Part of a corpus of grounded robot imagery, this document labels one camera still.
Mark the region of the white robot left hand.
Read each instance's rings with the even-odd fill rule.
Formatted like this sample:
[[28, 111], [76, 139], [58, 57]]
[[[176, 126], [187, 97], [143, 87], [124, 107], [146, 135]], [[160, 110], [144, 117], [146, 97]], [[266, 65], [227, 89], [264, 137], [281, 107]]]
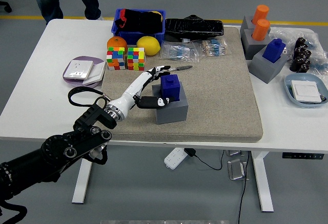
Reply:
[[141, 96], [141, 92], [149, 83], [159, 79], [161, 76], [169, 75], [170, 69], [170, 66], [157, 66], [143, 72], [128, 86], [120, 98], [112, 100], [106, 105], [105, 111], [115, 121], [123, 121], [127, 118], [129, 110], [134, 106], [138, 106], [141, 109], [157, 109], [173, 102], [173, 97]]

